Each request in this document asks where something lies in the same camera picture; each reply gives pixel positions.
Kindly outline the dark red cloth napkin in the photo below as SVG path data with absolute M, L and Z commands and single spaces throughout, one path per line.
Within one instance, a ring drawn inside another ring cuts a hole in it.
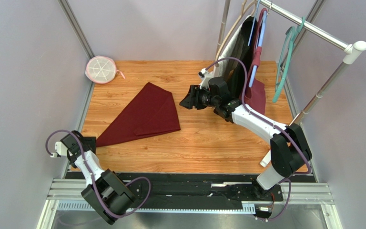
M 179 130 L 172 93 L 147 83 L 97 138 L 96 146 L 111 146 Z

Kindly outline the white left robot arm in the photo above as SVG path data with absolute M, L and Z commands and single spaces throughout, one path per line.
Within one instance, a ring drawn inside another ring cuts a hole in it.
M 137 197 L 115 172 L 102 169 L 95 143 L 95 137 L 83 137 L 72 131 L 57 142 L 56 150 L 63 151 L 70 165 L 82 171 L 86 181 L 82 197 L 104 221 L 113 225 L 118 219 L 115 215 L 124 215 Z

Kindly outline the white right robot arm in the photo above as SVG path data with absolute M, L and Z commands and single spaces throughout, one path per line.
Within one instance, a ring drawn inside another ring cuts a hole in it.
M 212 107 L 225 121 L 245 127 L 269 143 L 271 165 L 256 179 L 260 190 L 270 190 L 302 166 L 309 165 L 312 153 L 299 125 L 284 125 L 256 112 L 231 95 L 223 77 L 207 82 L 206 87 L 191 85 L 179 105 L 197 110 Z

